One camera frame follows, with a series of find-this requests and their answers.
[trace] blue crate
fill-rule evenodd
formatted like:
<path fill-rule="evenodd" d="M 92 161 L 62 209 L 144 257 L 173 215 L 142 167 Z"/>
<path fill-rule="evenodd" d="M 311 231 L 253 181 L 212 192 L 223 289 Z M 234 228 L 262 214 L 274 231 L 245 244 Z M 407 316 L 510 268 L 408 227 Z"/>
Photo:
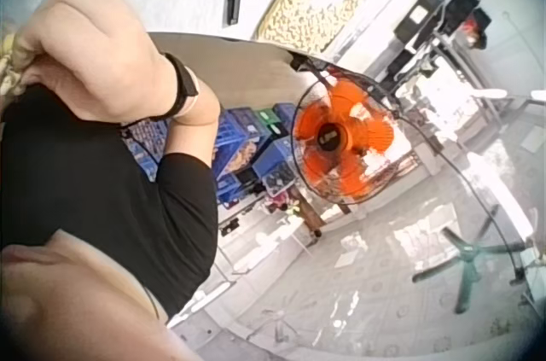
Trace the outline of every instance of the blue crate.
<path fill-rule="evenodd" d="M 222 203 L 232 202 L 241 193 L 244 193 L 241 191 L 241 182 L 233 173 L 224 175 L 217 181 L 216 197 Z"/>
<path fill-rule="evenodd" d="M 256 151 L 260 150 L 270 137 L 271 131 L 261 122 L 256 113 L 251 108 L 234 108 L 230 109 L 229 113 L 247 131 L 248 140 L 256 143 Z"/>
<path fill-rule="evenodd" d="M 241 146 L 247 143 L 247 133 L 237 123 L 229 112 L 222 112 L 218 124 L 218 134 L 214 147 L 217 149 L 212 161 L 212 173 L 219 178 L 224 173 L 226 166 L 239 151 Z"/>
<path fill-rule="evenodd" d="M 280 102 L 275 104 L 273 112 L 282 122 L 282 125 L 290 132 L 292 130 L 293 117 L 296 114 L 296 106 L 290 102 Z"/>
<path fill-rule="evenodd" d="M 253 163 L 253 170 L 258 178 L 263 178 L 273 168 L 283 161 L 291 162 L 292 145 L 290 137 L 282 137 L 273 141 Z"/>
<path fill-rule="evenodd" d="M 157 163 L 155 163 L 155 160 L 150 157 L 142 146 L 132 139 L 126 139 L 125 144 L 133 154 L 136 163 L 138 163 L 138 165 L 140 165 L 140 167 L 144 170 L 148 176 L 148 179 L 153 182 L 155 180 L 155 175 L 157 174 Z"/>
<path fill-rule="evenodd" d="M 160 160 L 165 149 L 167 124 L 146 119 L 128 128 L 135 139 L 146 147 L 156 160 Z"/>

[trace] orange fan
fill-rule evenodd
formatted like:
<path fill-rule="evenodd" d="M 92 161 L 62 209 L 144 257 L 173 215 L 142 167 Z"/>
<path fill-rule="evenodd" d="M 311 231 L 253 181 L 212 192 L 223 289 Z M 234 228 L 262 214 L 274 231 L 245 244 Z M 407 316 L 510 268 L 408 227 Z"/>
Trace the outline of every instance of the orange fan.
<path fill-rule="evenodd" d="M 370 191 L 363 156 L 370 149 L 384 154 L 393 139 L 386 113 L 374 108 L 368 94 L 347 80 L 301 110 L 293 129 L 295 153 L 300 155 L 296 162 L 307 184 L 329 188 L 329 193 L 335 188 L 339 196 L 353 200 Z"/>

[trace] fingers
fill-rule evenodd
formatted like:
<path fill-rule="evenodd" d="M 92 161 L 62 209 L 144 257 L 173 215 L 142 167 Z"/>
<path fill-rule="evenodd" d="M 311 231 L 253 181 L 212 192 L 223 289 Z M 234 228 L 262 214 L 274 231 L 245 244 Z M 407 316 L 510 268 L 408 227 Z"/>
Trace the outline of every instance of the fingers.
<path fill-rule="evenodd" d="M 79 86 L 81 83 L 59 62 L 47 55 L 39 56 L 22 75 L 23 85 L 42 84 L 58 92 L 62 86 Z"/>
<path fill-rule="evenodd" d="M 12 63 L 21 70 L 47 52 L 74 73 L 84 73 L 102 65 L 107 47 L 108 38 L 89 19 L 67 4 L 56 3 L 35 13 L 17 32 Z"/>

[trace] woman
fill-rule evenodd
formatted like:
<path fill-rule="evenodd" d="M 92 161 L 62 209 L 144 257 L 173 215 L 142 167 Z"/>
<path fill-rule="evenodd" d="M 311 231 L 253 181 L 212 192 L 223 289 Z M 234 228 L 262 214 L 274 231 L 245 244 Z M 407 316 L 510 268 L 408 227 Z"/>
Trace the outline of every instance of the woman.
<path fill-rule="evenodd" d="M 165 323 L 206 280 L 219 104 L 123 0 L 45 0 L 2 141 L 2 308 L 37 359 L 195 359 Z M 155 183 L 120 123 L 172 118 Z"/>

